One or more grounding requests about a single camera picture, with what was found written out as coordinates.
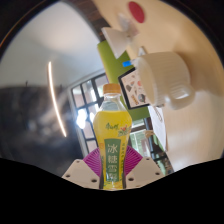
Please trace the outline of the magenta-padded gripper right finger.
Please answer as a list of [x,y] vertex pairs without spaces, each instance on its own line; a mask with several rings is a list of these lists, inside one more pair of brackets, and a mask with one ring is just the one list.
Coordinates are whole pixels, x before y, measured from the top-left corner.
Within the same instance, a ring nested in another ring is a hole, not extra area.
[[128,146],[124,159],[124,176],[127,189],[143,187],[164,177],[164,174],[150,157],[142,157]]

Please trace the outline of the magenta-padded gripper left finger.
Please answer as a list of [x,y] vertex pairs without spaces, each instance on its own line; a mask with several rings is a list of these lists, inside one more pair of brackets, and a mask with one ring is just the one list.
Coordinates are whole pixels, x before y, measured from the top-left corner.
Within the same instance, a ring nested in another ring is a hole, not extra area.
[[100,152],[95,149],[83,160],[74,160],[62,178],[84,188],[99,189],[101,174]]

